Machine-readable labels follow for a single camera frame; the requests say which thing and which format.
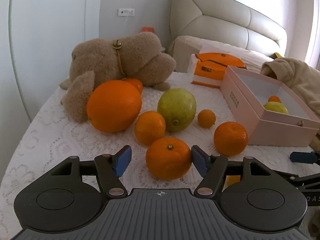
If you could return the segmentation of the white wall socket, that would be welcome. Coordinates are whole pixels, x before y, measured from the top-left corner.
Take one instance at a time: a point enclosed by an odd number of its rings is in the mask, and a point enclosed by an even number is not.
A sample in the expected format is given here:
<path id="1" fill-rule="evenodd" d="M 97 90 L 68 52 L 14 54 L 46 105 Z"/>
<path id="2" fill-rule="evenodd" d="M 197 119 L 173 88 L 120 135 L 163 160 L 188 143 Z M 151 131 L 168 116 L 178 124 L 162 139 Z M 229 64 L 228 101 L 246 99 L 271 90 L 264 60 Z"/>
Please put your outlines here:
<path id="1" fill-rule="evenodd" d="M 119 8 L 118 16 L 119 17 L 133 17 L 135 15 L 135 9 L 133 8 Z"/>

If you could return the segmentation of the brown plush toy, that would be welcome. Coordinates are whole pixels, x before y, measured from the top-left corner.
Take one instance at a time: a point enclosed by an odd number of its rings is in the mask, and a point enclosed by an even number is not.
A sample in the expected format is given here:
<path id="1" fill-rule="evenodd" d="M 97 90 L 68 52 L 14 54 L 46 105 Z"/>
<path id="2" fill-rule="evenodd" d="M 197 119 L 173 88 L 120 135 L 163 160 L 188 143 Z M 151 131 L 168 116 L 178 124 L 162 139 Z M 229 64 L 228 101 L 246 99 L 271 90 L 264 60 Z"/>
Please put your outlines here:
<path id="1" fill-rule="evenodd" d="M 161 51 L 160 39 L 141 32 L 115 40 L 95 38 L 72 51 L 69 77 L 60 83 L 66 91 L 61 104 L 73 121 L 86 122 L 86 105 L 92 92 L 110 80 L 133 78 L 144 86 L 166 91 L 166 82 L 176 68 L 172 56 Z"/>

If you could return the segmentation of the medium tangerine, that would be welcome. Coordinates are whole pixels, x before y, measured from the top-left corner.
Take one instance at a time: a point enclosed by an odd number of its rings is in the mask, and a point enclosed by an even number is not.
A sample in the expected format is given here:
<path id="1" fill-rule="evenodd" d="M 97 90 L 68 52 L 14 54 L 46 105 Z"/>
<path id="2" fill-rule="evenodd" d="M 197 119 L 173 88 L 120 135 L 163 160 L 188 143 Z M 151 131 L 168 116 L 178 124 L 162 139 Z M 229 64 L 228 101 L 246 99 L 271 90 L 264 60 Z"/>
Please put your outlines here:
<path id="1" fill-rule="evenodd" d="M 161 114 L 147 111 L 139 116 L 135 124 L 135 136 L 145 146 L 165 136 L 166 123 Z"/>

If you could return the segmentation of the orange owl figurine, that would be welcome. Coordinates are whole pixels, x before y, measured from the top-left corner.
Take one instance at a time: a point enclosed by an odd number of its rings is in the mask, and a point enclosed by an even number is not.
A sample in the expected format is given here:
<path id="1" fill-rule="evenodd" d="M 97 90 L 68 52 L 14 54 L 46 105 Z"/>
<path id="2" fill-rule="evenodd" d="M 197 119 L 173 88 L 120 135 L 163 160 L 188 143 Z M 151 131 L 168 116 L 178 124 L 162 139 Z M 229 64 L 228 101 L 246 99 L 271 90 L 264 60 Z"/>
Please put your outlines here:
<path id="1" fill-rule="evenodd" d="M 154 33 L 153 27 L 142 27 L 141 32 L 151 32 Z"/>

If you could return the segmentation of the beige fleece blanket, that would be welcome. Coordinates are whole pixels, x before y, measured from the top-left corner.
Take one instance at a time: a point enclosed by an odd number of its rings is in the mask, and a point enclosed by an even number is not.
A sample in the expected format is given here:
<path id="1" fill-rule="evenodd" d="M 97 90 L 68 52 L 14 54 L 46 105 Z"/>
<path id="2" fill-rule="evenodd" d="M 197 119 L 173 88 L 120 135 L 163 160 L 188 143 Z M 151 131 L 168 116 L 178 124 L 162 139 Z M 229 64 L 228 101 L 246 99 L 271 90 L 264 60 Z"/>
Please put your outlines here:
<path id="1" fill-rule="evenodd" d="M 319 116 L 319 71 L 305 62 L 281 57 L 264 62 L 260 74 L 276 79 L 289 87 Z"/>

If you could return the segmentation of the white lace tablecloth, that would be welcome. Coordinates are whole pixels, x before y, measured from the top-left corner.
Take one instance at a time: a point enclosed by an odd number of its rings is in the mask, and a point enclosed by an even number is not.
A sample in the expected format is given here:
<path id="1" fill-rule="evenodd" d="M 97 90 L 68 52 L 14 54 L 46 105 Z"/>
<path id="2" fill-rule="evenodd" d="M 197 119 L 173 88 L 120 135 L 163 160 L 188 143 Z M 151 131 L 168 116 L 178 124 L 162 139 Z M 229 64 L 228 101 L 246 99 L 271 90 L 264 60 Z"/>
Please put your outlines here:
<path id="1" fill-rule="evenodd" d="M 166 136 L 183 140 L 189 147 L 198 145 L 208 155 L 218 155 L 213 144 L 213 134 L 223 122 L 234 121 L 227 102 L 217 88 L 190 83 L 188 74 L 173 73 L 168 79 L 172 88 L 184 88 L 195 96 L 197 114 L 210 109 L 216 115 L 216 124 L 211 129 L 198 125 L 197 117 L 183 131 Z M 20 230 L 14 213 L 17 194 L 41 175 L 71 155 L 80 160 L 92 160 L 97 155 L 117 153 L 124 145 L 132 148 L 132 160 L 122 184 L 130 192 L 132 188 L 190 188 L 195 190 L 202 179 L 192 166 L 180 179 L 162 181 L 153 177 L 145 164 L 147 147 L 137 141 L 133 124 L 124 132 L 101 133 L 90 123 L 77 124 L 67 118 L 60 104 L 65 91 L 57 88 L 43 105 L 24 134 L 7 167 L 1 183 L 1 239 L 12 239 Z M 163 92 L 145 87 L 142 93 L 141 113 L 156 111 Z M 318 165 L 295 164 L 289 160 L 293 151 L 310 152 L 309 147 L 247 146 L 242 155 L 233 160 L 241 161 L 252 156 L 271 169 L 297 174 L 301 177 L 319 173 Z"/>

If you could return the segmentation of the yellow-green pear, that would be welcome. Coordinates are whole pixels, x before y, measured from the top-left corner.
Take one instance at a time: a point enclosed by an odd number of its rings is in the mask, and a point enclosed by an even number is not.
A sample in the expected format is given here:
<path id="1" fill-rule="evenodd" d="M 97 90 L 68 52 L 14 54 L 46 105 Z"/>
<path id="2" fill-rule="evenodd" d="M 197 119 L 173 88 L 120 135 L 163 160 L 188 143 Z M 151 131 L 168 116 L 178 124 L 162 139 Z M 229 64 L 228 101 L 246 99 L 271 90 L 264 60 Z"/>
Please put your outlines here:
<path id="1" fill-rule="evenodd" d="M 281 102 L 269 101 L 264 104 L 264 108 L 268 111 L 273 111 L 273 112 L 278 112 L 283 114 L 289 113 L 285 105 L 282 104 Z"/>

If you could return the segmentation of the beige upholstered headboard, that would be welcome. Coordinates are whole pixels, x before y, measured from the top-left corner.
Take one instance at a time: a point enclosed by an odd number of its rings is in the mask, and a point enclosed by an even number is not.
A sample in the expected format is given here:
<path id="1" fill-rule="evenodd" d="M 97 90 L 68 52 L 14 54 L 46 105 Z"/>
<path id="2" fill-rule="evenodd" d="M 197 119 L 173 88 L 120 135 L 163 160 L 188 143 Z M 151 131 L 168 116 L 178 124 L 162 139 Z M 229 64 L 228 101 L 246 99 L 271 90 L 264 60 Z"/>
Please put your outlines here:
<path id="1" fill-rule="evenodd" d="M 236 0 L 171 0 L 169 31 L 172 40 L 192 36 L 266 56 L 287 48 L 281 25 Z"/>

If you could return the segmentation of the green guava fruit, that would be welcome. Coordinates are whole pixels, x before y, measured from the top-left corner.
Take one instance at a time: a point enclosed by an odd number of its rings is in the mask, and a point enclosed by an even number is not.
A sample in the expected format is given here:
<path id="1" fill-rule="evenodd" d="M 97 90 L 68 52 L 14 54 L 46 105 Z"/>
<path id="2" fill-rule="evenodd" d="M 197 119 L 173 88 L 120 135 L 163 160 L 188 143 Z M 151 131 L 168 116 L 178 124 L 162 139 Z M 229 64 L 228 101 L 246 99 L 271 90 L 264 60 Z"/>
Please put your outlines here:
<path id="1" fill-rule="evenodd" d="M 195 118 L 196 99 L 183 88 L 173 88 L 161 96 L 157 112 L 163 116 L 169 133 L 179 132 L 186 129 Z"/>

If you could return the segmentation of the pink open box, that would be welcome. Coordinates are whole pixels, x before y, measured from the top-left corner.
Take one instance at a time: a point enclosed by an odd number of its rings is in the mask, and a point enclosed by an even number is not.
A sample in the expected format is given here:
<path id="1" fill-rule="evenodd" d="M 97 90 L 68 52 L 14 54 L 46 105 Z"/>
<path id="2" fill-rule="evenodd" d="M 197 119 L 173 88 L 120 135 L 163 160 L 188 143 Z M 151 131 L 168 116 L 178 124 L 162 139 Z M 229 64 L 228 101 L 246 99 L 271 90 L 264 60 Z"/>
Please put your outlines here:
<path id="1" fill-rule="evenodd" d="M 319 118 L 278 80 L 229 66 L 220 90 L 250 145 L 306 147 L 319 131 Z M 288 114 L 265 109 L 271 96 L 280 98 Z"/>

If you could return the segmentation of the orange with stem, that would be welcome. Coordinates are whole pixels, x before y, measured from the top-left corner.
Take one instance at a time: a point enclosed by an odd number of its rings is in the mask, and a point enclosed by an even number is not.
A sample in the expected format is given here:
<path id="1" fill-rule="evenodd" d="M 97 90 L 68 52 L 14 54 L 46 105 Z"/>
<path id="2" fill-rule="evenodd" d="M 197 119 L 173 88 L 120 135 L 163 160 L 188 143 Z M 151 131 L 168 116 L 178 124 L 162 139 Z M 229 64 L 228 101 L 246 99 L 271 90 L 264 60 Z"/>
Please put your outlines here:
<path id="1" fill-rule="evenodd" d="M 149 146 L 145 155 L 149 172 L 160 180 L 174 180 L 184 176 L 192 164 L 189 146 L 182 140 L 164 137 Z"/>

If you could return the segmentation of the orange white package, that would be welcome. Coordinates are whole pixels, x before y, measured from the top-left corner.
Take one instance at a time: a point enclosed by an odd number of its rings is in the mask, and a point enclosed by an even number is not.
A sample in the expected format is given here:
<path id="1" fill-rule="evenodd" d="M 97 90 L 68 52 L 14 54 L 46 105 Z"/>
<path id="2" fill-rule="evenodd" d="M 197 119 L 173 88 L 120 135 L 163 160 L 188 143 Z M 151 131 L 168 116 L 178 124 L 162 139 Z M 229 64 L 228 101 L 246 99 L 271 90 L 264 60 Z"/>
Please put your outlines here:
<path id="1" fill-rule="evenodd" d="M 230 54 L 192 54 L 188 66 L 190 82 L 196 85 L 220 88 L 228 66 L 247 69 L 240 58 Z"/>

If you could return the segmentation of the tiny kumquat orange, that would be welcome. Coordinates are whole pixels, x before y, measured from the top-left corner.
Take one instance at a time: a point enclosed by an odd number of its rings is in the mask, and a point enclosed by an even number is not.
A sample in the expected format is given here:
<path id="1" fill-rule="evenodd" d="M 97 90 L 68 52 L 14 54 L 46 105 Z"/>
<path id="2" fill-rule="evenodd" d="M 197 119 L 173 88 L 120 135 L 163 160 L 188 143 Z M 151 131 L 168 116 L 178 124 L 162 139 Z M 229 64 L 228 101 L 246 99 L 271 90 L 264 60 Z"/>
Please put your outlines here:
<path id="1" fill-rule="evenodd" d="M 197 116 L 198 124 L 203 128 L 211 128 L 216 122 L 216 115 L 209 109 L 203 109 Z"/>

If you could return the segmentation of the small yellow-orange citrus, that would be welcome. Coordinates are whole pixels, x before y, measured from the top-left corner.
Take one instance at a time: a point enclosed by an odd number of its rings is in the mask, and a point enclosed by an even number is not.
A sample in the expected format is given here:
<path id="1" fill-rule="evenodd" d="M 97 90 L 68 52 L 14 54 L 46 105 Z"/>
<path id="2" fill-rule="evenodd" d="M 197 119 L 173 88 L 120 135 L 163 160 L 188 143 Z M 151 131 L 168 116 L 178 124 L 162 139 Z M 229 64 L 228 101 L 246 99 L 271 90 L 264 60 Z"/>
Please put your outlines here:
<path id="1" fill-rule="evenodd" d="M 229 186 L 238 183 L 241 181 L 241 176 L 226 176 L 225 184 L 223 186 L 223 190 L 228 188 Z"/>

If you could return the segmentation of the large orange grapefruit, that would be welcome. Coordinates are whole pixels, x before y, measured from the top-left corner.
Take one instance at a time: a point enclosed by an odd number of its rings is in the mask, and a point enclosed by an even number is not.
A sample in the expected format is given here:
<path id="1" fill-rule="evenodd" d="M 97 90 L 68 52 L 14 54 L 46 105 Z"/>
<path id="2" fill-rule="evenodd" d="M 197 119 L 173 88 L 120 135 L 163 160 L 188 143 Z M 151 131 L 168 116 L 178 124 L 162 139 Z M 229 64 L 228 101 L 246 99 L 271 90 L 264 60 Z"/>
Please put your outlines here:
<path id="1" fill-rule="evenodd" d="M 126 81 L 111 80 L 93 91 L 86 111 L 94 128 L 105 133 L 115 133 L 129 128 L 141 107 L 141 94 L 135 86 Z"/>

